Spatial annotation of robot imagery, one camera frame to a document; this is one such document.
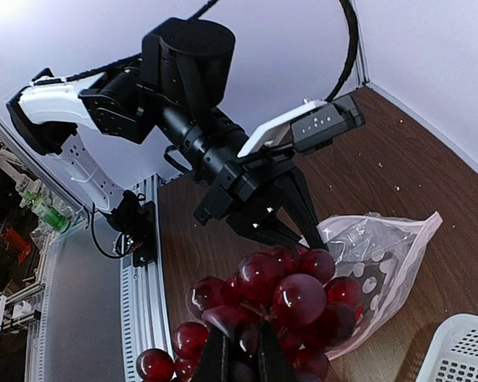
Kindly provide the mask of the clear zip top bag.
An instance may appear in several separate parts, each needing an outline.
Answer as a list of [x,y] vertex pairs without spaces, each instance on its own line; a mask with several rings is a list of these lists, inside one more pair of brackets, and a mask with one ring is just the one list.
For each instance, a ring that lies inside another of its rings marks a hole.
[[329,349],[333,361],[363,344],[405,304],[429,241],[443,220],[366,215],[332,216],[316,228],[335,261],[335,274],[359,283],[362,311],[351,338]]

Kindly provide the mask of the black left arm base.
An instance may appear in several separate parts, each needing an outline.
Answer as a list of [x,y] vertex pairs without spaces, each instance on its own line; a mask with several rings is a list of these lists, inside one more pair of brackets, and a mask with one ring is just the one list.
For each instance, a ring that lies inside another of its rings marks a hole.
[[119,232],[115,251],[119,257],[132,255],[134,267],[144,267],[158,259],[155,222],[155,203],[146,201],[144,194],[130,190],[123,192],[123,199],[107,215],[107,222]]

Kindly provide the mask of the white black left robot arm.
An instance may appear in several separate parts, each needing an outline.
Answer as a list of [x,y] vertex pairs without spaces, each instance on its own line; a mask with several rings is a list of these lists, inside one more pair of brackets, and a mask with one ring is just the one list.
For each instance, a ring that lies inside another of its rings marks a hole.
[[219,108],[235,46],[223,25],[169,18],[149,32],[139,55],[70,77],[41,72],[8,103],[15,130],[78,182],[135,248],[154,243],[155,222],[139,196],[118,186],[86,149],[79,129],[140,144],[155,128],[190,164],[208,192],[195,210],[202,224],[225,219],[239,235],[267,245],[300,238],[323,246],[307,183],[292,156],[315,145],[324,101],[261,124],[252,134]]

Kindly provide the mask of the dark red toy grapes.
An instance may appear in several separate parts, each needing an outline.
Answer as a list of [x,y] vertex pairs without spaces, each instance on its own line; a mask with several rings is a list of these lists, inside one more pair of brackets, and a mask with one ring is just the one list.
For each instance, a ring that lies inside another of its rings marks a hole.
[[335,274],[328,251],[276,246],[246,256],[228,279],[199,279],[186,304],[194,320],[175,329],[172,350],[137,356],[141,380],[192,381],[210,330],[219,328],[229,338],[227,381],[260,381],[257,348],[266,320],[297,381],[324,381],[327,351],[351,338],[362,294],[357,281]]

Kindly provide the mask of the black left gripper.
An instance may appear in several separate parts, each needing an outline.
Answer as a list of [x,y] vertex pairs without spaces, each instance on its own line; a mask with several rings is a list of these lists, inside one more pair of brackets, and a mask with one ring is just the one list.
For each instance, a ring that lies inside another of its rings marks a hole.
[[[297,245],[300,236],[276,215],[285,207],[310,248],[328,250],[317,229],[311,194],[300,169],[290,158],[235,158],[223,165],[194,211],[197,221],[225,219],[239,236],[268,246]],[[276,195],[280,187],[284,198]]]

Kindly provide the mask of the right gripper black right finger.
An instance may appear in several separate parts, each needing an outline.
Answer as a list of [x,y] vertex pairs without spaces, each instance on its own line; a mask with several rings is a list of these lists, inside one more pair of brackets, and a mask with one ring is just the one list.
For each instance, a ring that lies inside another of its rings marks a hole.
[[257,348],[258,371],[262,382],[296,382],[296,373],[288,362],[269,321],[262,320]]

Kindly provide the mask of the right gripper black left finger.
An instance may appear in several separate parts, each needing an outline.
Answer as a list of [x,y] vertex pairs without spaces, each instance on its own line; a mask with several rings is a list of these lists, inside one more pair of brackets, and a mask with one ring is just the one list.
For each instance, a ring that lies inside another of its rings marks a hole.
[[219,328],[210,330],[192,377],[193,382],[226,382],[229,374],[229,338]]

